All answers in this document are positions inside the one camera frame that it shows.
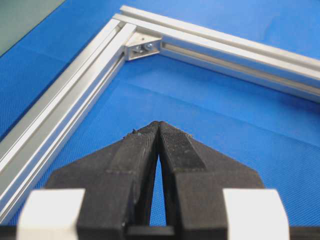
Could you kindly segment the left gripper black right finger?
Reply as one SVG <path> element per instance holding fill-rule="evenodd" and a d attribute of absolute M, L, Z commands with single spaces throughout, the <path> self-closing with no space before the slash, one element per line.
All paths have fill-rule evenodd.
<path fill-rule="evenodd" d="M 158 133 L 167 224 L 182 240 L 227 239 L 223 189 L 263 189 L 259 174 L 164 121 Z"/>

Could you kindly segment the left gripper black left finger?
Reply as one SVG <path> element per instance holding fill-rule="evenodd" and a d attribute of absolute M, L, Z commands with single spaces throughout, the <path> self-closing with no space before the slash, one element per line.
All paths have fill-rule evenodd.
<path fill-rule="evenodd" d="M 123 240 L 127 225 L 150 222 L 159 122 L 52 172 L 47 189 L 85 190 L 76 229 L 81 240 Z"/>

